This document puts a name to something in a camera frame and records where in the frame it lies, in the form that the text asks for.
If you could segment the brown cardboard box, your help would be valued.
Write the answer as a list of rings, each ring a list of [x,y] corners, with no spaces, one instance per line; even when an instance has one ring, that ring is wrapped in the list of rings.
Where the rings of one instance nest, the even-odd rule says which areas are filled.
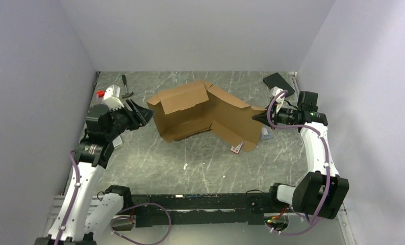
[[[264,109],[252,106],[207,81],[194,81],[162,90],[147,100],[154,122],[167,142],[212,131],[231,146],[253,150],[262,123],[253,120]]]

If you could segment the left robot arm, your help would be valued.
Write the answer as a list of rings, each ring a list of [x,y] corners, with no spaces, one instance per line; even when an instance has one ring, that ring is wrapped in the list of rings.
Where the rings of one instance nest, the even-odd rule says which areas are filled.
[[[117,106],[97,104],[88,109],[84,137],[71,152],[72,175],[57,218],[45,237],[35,244],[96,244],[96,238],[113,217],[127,214],[133,207],[131,190],[111,187],[100,204],[89,212],[95,188],[115,150],[113,140],[124,131],[146,126],[153,110],[126,100]]]

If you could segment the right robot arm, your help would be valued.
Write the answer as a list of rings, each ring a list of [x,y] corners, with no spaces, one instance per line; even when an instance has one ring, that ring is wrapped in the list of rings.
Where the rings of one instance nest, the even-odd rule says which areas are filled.
[[[275,183],[267,205],[279,212],[291,207],[301,213],[310,225],[317,220],[333,219],[349,190],[349,181],[335,167],[328,143],[328,120],[318,112],[318,94],[300,92],[297,106],[284,108],[287,90],[275,87],[264,113],[253,120],[273,129],[297,129],[305,146],[308,172],[297,186]]]

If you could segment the clear box of paper clips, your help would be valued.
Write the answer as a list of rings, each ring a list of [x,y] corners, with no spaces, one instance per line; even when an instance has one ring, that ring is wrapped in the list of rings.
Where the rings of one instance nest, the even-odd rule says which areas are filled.
[[[273,132],[270,127],[263,126],[260,133],[260,140],[268,140],[273,138]]]

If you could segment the white plastic box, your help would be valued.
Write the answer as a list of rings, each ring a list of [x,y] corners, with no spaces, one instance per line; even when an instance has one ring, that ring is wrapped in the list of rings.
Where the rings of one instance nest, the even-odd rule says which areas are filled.
[[[113,143],[113,147],[115,147],[115,148],[120,147],[120,146],[123,144],[123,141],[122,141],[121,136],[120,136],[120,135],[117,136],[117,137],[112,141],[112,143]]]

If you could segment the red white staples box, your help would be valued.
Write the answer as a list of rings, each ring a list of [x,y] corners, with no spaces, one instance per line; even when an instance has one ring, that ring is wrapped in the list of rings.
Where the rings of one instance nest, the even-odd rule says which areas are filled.
[[[230,151],[235,153],[235,154],[239,154],[240,150],[242,149],[244,142],[242,141],[240,144],[238,144],[237,146],[232,146]]]

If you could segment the black handled hammer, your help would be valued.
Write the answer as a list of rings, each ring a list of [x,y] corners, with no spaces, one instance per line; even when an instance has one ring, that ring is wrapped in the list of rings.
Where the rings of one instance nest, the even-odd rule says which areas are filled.
[[[127,79],[126,79],[126,75],[122,75],[121,78],[122,78],[122,82],[123,82],[124,90],[125,90],[125,94],[123,94],[121,97],[122,97],[123,99],[130,98],[131,96],[134,95],[134,92],[133,92],[133,91],[132,91],[132,92],[129,91],[128,83],[127,83]]]

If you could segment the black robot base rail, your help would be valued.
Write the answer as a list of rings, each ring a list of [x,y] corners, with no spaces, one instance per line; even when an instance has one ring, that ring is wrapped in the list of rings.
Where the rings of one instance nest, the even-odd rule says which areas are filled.
[[[136,227],[160,225],[264,225],[287,204],[266,192],[211,194],[134,194],[119,211],[136,220]]]

